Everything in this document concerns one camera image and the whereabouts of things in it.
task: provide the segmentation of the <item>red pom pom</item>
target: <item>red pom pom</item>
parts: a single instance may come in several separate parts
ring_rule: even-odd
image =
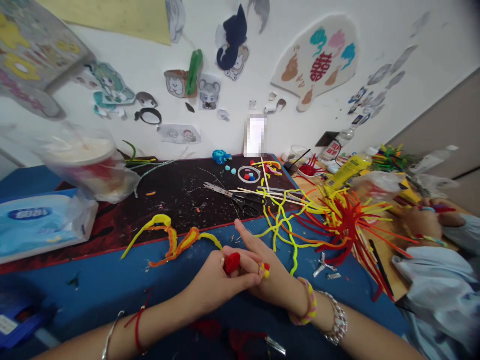
[[[223,269],[228,275],[230,275],[231,273],[233,273],[235,270],[239,268],[240,257],[241,256],[238,252],[234,252],[233,254],[231,254],[225,259],[225,266],[223,267]]]

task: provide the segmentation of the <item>blue desk mat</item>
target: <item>blue desk mat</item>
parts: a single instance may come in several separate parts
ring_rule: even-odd
[[[48,172],[40,167],[35,171],[37,174]],[[40,179],[38,183],[43,184],[43,188],[37,191],[38,193],[49,191],[49,187],[55,188],[59,183],[58,178],[55,179],[51,174],[47,173],[46,176],[50,182]],[[22,184],[27,184],[28,181],[17,178],[16,182],[8,183],[9,187],[14,188],[15,184],[24,186]],[[31,194],[27,190],[24,192],[22,195]],[[268,228],[263,218],[244,224],[254,234],[261,234]],[[299,235],[308,239],[325,240],[323,236],[301,226],[296,220],[291,221],[291,224],[293,231]],[[241,240],[238,240],[240,235],[234,226],[208,232],[215,235],[223,245],[245,248]],[[281,233],[285,238],[288,236],[283,230]],[[272,233],[262,239],[272,247]],[[163,259],[169,250],[168,241],[161,241],[134,247],[122,261],[120,257],[123,252],[118,251],[38,270],[2,275],[0,282],[28,289],[32,294],[42,297],[44,308],[58,309],[47,329],[60,341],[65,342],[114,321],[121,310],[125,310],[128,315],[135,314],[145,303],[147,296],[144,290],[150,287],[153,287],[150,306],[177,295],[192,281],[210,252],[216,249],[210,240],[202,239],[175,261],[148,269],[149,261]],[[293,248],[279,239],[277,255],[288,270],[293,267]],[[326,255],[327,258],[335,257],[337,252],[328,251]],[[409,331],[404,317],[385,294],[382,294],[376,303],[372,301],[377,285],[352,255],[338,267],[342,277],[335,280],[326,278],[329,270],[323,271],[316,279],[313,278],[319,258],[320,254],[315,253],[314,248],[299,249],[295,276],[306,278],[314,289],[331,293],[338,301],[400,336]],[[77,273],[78,290],[68,285]],[[226,330],[267,332],[287,349],[287,358],[290,359],[350,358],[343,350],[327,342],[312,325],[293,326],[285,310],[258,300],[248,292],[236,296],[205,319],[218,320]],[[45,347],[33,339],[22,347],[3,353],[2,359],[30,359],[43,351]],[[189,327],[160,341],[144,358],[172,359],[174,356],[176,360],[235,359],[231,348],[218,340],[205,339]]]

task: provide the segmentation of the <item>water bottle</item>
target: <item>water bottle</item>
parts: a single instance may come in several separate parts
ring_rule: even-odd
[[[321,153],[320,161],[322,163],[330,162],[337,158],[340,151],[354,138],[355,128],[351,126],[342,130],[331,144]]]

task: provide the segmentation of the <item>hand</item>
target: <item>hand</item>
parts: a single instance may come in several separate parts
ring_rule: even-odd
[[[189,303],[191,310],[199,317],[211,313],[238,293],[261,282],[258,269],[256,273],[230,278],[221,265],[224,258],[221,251],[212,251],[193,281],[184,290],[185,297],[191,300]],[[245,259],[242,257],[240,266],[249,268],[250,262],[255,261],[247,256]]]
[[[442,227],[438,216],[430,210],[420,211],[418,207],[405,209],[401,215],[413,236],[421,234],[435,239],[442,238]]]
[[[250,252],[225,246],[223,248],[225,255],[237,252],[243,259],[245,253],[251,254],[252,252],[260,256],[264,263],[270,264],[270,278],[264,278],[261,284],[251,288],[250,292],[257,298],[284,308],[301,318],[305,316],[309,310],[307,288],[291,276],[273,250],[265,245],[262,240],[253,236],[238,219],[235,220],[235,228]]]

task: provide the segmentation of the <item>glue bottle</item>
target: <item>glue bottle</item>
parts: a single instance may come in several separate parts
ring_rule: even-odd
[[[354,138],[356,127],[351,126],[348,129],[342,130],[338,136],[331,142],[331,144],[321,153],[320,161],[328,163],[335,160],[340,154],[340,151],[347,146],[347,144]]]
[[[335,175],[326,181],[325,186],[334,191],[341,189],[351,177],[368,169],[373,163],[372,156],[377,155],[378,152],[377,149],[370,147],[366,152],[352,156]]]

